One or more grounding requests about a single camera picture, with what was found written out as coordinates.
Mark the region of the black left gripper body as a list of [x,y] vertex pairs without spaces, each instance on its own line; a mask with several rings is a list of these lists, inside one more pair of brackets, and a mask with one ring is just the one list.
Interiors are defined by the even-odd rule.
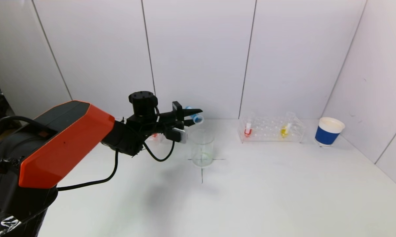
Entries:
[[184,130],[184,112],[178,101],[172,102],[172,111],[160,114],[160,123]]

